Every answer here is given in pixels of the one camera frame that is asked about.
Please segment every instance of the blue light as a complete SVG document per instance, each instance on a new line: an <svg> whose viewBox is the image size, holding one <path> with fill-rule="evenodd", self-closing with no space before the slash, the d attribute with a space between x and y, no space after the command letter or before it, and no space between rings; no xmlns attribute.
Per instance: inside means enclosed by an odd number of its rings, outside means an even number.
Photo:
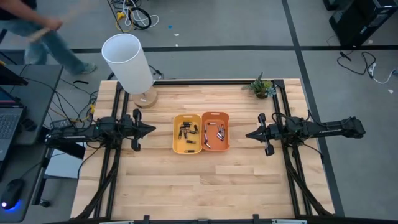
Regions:
<svg viewBox="0 0 398 224"><path fill-rule="evenodd" d="M21 201L21 200L18 200L18 202L15 204L14 207L12 207L12 208L10 208L10 209L4 209L4 210L5 210L6 212L12 213L12 212L15 212L16 210L20 209L21 205L22 205L22 201Z"/></svg>

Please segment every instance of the black floor stripe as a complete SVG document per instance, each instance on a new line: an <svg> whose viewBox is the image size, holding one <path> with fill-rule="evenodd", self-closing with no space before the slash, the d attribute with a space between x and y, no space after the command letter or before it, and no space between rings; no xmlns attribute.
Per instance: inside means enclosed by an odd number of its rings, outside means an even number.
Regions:
<svg viewBox="0 0 398 224"><path fill-rule="evenodd" d="M315 103L315 97L313 95L310 79L308 77L307 68L305 66L303 54L302 54L300 44L299 44L299 39L297 38L297 33L296 33L296 30L294 27L292 14L290 13L290 9L289 9L287 0L282 0L282 4L283 4L284 10L285 10L285 15L287 18L287 24L289 26L290 34L292 36L293 45L294 45L295 53L297 56L298 66L300 67L300 71L302 74L304 88L307 93L309 108L311 109L313 118L320 120L317 104ZM326 177L328 179L328 185L330 188L333 205L335 207L335 213L338 216L344 216L343 205L341 203L340 193L337 188L336 177L335 177L335 173L333 172L333 166L331 164L331 159L330 159L329 151L328 151L328 148L326 145L326 140L325 140L325 138L318 138L318 142L320 145L320 150L322 151L322 154L324 156L324 166L325 166L325 171L326 171Z"/></svg>
<svg viewBox="0 0 398 224"><path fill-rule="evenodd" d="M201 51L240 51L240 50L258 50L258 51L295 51L294 46L257 46L257 45L242 45L242 46L197 46L197 47L144 47L144 52L201 52ZM331 51L331 50L352 50L352 48L341 46L300 46L301 51ZM374 45L374 46L360 46L355 50L398 50L398 45ZM19 53L23 50L0 50L4 53ZM76 54L98 54L101 53L101 48L91 49L72 49Z"/></svg>

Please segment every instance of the wooden tabletop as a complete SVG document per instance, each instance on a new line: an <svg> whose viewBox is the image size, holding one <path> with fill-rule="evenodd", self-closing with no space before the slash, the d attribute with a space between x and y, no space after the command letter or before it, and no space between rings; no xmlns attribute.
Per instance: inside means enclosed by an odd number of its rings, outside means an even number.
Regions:
<svg viewBox="0 0 398 224"><path fill-rule="evenodd" d="M299 79L285 79L292 116L307 117L307 103ZM114 198L113 220L252 219L293 218L286 168L279 141L271 144L275 154L267 157L264 144L245 134L258 127L259 113L272 123L271 98L260 100L242 85L157 86L155 106L141 109L142 121L156 130L140 140L141 152L134 152L130 140L123 141L121 163ZM95 106L95 119L111 116L116 82L102 81ZM119 102L119 113L123 104ZM127 113L135 104L130 100ZM176 154L172 150L173 118L178 114L203 114L222 111L229 114L230 150L202 151L195 155ZM315 139L306 144L317 148ZM93 153L88 148L85 157ZM104 149L89 158L82 167L71 217L77 216L98 188ZM300 155L308 188L318 201L333 211L320 156L305 146ZM303 200L296 185L300 211ZM108 193L105 193L104 215Z"/></svg>

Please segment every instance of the potted plant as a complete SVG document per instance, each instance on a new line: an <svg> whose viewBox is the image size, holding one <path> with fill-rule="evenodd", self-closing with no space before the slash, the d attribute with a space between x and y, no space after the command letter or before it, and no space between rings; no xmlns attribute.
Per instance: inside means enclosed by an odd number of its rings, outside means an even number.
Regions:
<svg viewBox="0 0 398 224"><path fill-rule="evenodd" d="M254 82L242 87L242 89L253 90L254 94L256 94L256 97L260 99L265 99L268 96L275 96L276 91L272 86L272 82L269 80L261 80L262 74L263 73L261 72L260 76Z"/></svg>

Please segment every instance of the wooden lamp base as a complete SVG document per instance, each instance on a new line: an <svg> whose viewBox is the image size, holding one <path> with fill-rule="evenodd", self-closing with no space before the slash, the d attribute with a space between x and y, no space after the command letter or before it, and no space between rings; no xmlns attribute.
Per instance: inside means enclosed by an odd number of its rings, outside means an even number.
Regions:
<svg viewBox="0 0 398 224"><path fill-rule="evenodd" d="M131 95L131 98L139 108L150 108L157 101L157 92L154 87L151 87L143 94Z"/></svg>

